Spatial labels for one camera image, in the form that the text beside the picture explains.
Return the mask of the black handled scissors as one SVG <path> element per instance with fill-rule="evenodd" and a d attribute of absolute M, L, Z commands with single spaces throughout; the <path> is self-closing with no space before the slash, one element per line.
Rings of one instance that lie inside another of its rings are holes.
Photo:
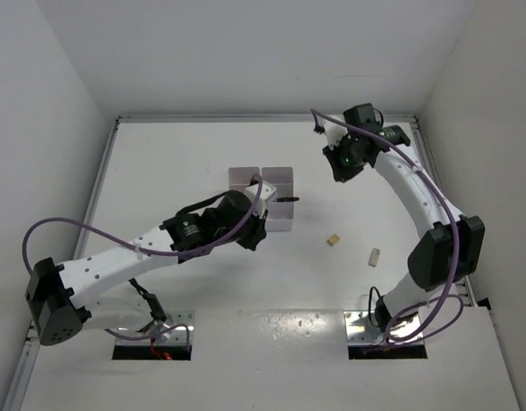
<path fill-rule="evenodd" d="M 276 199 L 276 202 L 278 203 L 291 203 L 291 202 L 297 202 L 300 198 L 296 196 L 290 196 L 290 197 L 280 197 Z"/>

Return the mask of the tan eraser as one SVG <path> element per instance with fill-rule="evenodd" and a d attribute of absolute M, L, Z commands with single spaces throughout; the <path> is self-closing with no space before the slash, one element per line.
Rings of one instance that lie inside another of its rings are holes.
<path fill-rule="evenodd" d="M 331 247 L 334 247 L 339 241 L 340 237 L 338 235 L 332 235 L 326 240 L 327 244 Z"/>

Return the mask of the grey white eraser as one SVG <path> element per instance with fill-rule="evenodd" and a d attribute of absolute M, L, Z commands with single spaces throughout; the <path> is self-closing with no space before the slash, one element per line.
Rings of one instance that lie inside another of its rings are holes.
<path fill-rule="evenodd" d="M 380 259 L 380 253 L 381 253 L 381 250 L 379 248 L 372 249 L 369 259 L 368 259 L 369 266 L 371 267 L 377 266 L 377 264 L 379 263 L 379 259 Z"/>

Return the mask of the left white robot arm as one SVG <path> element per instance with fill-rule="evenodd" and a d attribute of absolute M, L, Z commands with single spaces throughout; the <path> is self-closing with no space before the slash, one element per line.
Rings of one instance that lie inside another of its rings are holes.
<path fill-rule="evenodd" d="M 46 258 L 28 264 L 26 301 L 39 343 L 66 342 L 90 325 L 110 334 L 133 328 L 133 341 L 170 331 L 158 297 L 136 278 L 229 243 L 254 251 L 266 238 L 267 204 L 274 196 L 266 184 L 228 190 L 182 208 L 132 241 L 90 227 L 115 247 L 60 263 Z"/>

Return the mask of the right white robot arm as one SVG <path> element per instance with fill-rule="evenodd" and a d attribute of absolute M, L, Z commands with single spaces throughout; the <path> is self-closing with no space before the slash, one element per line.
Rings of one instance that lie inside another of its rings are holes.
<path fill-rule="evenodd" d="M 441 193 L 409 136 L 399 126 L 386 126 L 371 104 L 356 105 L 340 119 L 318 111 L 313 117 L 315 133 L 326 137 L 322 153 L 334 180 L 346 183 L 371 167 L 398 196 L 419 236 L 408 257 L 407 274 L 376 301 L 377 326 L 388 332 L 436 296 L 433 311 L 422 323 L 428 326 L 451 286 L 475 271 L 485 234 L 483 221 L 466 216 Z"/>

